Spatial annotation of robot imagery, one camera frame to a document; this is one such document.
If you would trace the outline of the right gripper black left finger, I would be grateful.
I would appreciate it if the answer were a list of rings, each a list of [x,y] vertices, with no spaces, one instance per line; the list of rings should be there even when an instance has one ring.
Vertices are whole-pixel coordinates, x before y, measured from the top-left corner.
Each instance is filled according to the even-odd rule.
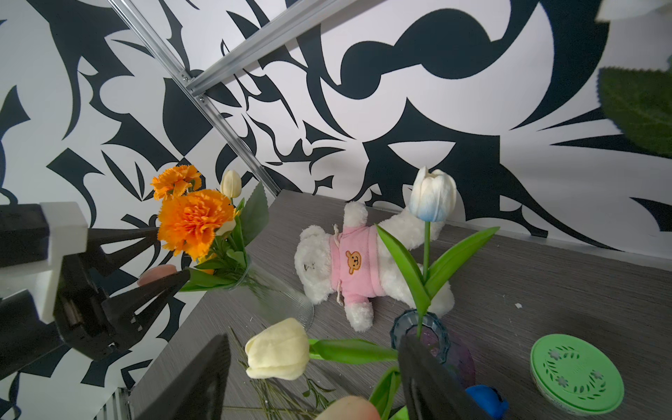
[[[230,362],[227,334],[213,337],[138,419],[220,419]]]

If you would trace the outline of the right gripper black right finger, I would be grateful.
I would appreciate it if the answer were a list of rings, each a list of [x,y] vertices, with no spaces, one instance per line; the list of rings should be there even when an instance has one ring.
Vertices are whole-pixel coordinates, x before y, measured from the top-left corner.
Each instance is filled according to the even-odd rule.
[[[398,361],[409,419],[491,419],[416,337],[401,339]]]

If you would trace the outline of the picked blue tulip bunch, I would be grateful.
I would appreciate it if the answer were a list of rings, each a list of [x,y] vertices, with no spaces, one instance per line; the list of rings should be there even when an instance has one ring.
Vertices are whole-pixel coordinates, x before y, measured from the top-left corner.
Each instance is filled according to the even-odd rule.
[[[465,392],[494,420],[502,420],[509,410],[509,402],[493,387],[474,385]]]

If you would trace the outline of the big blue rose from bouquet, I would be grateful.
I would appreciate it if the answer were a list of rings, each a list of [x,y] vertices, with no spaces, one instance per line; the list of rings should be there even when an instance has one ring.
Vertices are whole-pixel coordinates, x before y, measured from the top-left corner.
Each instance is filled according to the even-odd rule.
[[[295,318],[268,327],[242,343],[234,330],[229,331],[241,358],[248,382],[257,393],[257,411],[267,419],[315,419],[332,401],[332,392],[311,378],[306,390],[297,397],[281,384],[305,376],[309,357],[306,329]]]

